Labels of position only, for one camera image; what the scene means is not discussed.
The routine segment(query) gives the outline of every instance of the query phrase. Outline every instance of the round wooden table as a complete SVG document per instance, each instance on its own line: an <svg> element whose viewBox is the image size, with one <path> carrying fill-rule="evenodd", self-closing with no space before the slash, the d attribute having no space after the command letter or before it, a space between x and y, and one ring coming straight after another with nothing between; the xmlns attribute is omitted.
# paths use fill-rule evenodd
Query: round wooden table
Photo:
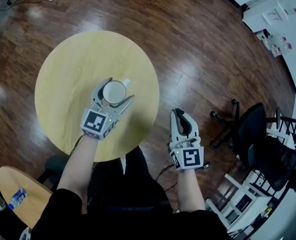
<svg viewBox="0 0 296 240"><path fill-rule="evenodd" d="M35 87L36 112L44 133L66 154L82 134L80 123L84 108L91 105L92 90L110 77L130 79L126 95L135 98L116 128L99 142L95 162L124 156L150 132L159 106L151 61L127 37L103 30L66 39L44 61Z"/></svg>
<svg viewBox="0 0 296 240"><path fill-rule="evenodd" d="M9 166L0 168L0 192L7 204L12 196L23 188L27 196L13 212L29 228L33 228L40 219L52 192L44 185L25 174L24 172Z"/></svg>

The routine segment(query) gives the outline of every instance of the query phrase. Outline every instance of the person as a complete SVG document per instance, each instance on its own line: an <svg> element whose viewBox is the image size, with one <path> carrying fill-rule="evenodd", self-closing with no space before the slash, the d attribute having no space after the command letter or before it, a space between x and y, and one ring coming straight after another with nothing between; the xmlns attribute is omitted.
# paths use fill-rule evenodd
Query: person
<svg viewBox="0 0 296 240"><path fill-rule="evenodd" d="M99 162L98 140L84 135L70 156L31 239L95 239L125 235L231 239L219 217L205 210L194 169L178 172L179 213L173 213L163 188L151 177L139 147L121 160ZM88 198L87 214L82 200Z"/></svg>

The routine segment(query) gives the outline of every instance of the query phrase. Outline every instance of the black t-shirt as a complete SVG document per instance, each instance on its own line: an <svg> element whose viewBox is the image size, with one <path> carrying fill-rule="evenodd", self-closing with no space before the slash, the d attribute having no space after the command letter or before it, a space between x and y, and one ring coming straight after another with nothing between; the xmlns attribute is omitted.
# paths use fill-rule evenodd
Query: black t-shirt
<svg viewBox="0 0 296 240"><path fill-rule="evenodd" d="M211 211L198 210L171 215L131 217L83 214L80 197L66 189L56 190L31 232L31 240L175 237L231 239Z"/></svg>

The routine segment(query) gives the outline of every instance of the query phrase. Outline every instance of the mug handle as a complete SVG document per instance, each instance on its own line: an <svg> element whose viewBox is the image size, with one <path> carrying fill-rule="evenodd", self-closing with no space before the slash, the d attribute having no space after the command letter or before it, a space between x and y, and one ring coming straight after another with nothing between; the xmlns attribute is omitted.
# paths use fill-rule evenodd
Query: mug handle
<svg viewBox="0 0 296 240"><path fill-rule="evenodd" d="M127 78L125 80L122 81L122 84L124 85L124 87L126 87L126 89L128 88L129 84L130 84L130 80Z"/></svg>

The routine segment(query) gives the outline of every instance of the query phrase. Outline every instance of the black sleeve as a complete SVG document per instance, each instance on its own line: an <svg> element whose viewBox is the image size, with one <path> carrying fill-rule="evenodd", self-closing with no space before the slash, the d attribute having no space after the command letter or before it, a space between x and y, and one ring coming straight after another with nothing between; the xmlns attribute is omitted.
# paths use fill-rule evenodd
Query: black sleeve
<svg viewBox="0 0 296 240"><path fill-rule="evenodd" d="M171 215L171 221L188 235L199 233L201 239L231 240L217 214L208 210L179 212Z"/></svg>
<svg viewBox="0 0 296 240"><path fill-rule="evenodd" d="M81 198L67 189L56 190L31 232L31 240L70 239L80 230Z"/></svg>

